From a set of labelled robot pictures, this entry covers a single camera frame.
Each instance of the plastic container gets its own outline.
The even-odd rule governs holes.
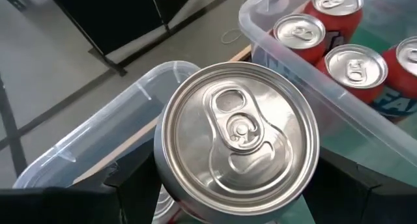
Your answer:
[[[417,141],[268,35],[275,21],[301,11],[307,1],[247,0],[242,5],[239,24],[252,41],[252,61],[287,76],[300,88],[319,119],[322,147],[417,186]],[[351,42],[380,52],[410,36],[407,31],[414,22],[405,20],[407,17],[401,10],[390,10],[395,7],[389,2],[383,2],[383,9],[390,13],[375,9],[376,1],[381,4],[381,0],[365,0],[365,16]],[[380,17],[377,23],[372,21],[371,14]],[[400,126],[411,132],[409,127],[415,124],[410,122],[416,122],[413,119],[415,116]]]
[[[153,138],[165,103],[198,70],[184,61],[153,68],[30,164],[13,188],[71,186]]]

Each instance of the concrete floor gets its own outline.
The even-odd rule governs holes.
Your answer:
[[[202,5],[191,12],[211,1],[201,0]],[[37,159],[154,66],[184,60],[204,67],[229,60],[249,44],[244,36],[228,45],[220,41],[226,31],[238,27],[242,2],[222,3],[130,64],[127,76],[111,77],[25,134],[21,142],[27,163]],[[0,28],[0,46],[3,47],[0,74],[18,128],[107,70],[87,53],[91,48],[89,43],[51,1],[21,13],[7,1],[0,0],[0,23],[9,24]],[[0,126],[0,140],[4,137],[3,126]],[[8,147],[0,151],[0,161],[0,188],[11,187],[16,173]]]

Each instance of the pull tab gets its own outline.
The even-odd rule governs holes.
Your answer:
[[[227,147],[235,152],[256,150],[264,126],[254,97],[234,83],[222,83],[206,93],[205,107]]]
[[[291,35],[304,41],[310,41],[313,39],[313,32],[301,26],[296,26],[291,31]]]
[[[345,0],[323,0],[321,6],[325,9],[331,9],[340,6]]]
[[[363,82],[366,80],[366,70],[364,61],[360,59],[353,59],[347,63],[346,76],[350,81]]]
[[[417,49],[411,49],[407,53],[407,58],[414,63],[417,63]]]

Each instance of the red can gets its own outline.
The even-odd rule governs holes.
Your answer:
[[[393,122],[417,112],[417,36],[385,51],[388,77],[382,94],[371,104]]]
[[[326,50],[326,29],[317,18],[308,14],[290,14],[275,23],[271,35],[312,65]]]
[[[388,66],[376,51],[356,44],[334,48],[316,67],[367,104],[381,95],[388,75]]]
[[[326,27],[326,51],[348,43],[362,19],[364,0],[311,0],[304,13]]]

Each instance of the silver can top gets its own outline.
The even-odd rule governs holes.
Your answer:
[[[319,156],[315,117],[300,91],[242,62],[189,77],[167,105],[162,142],[188,194],[237,216],[268,214],[297,198]]]
[[[388,66],[376,51],[356,44],[338,46],[324,60],[333,79],[355,89],[376,87],[388,75]]]
[[[360,10],[364,0],[313,0],[313,6],[324,14],[346,16]]]
[[[156,203],[152,224],[167,223],[179,209],[179,206],[162,186],[159,192],[158,202]]]
[[[290,14],[275,23],[274,36],[288,48],[308,49],[323,41],[326,29],[317,18]]]
[[[400,65],[417,76],[417,36],[407,38],[398,44],[396,53]]]

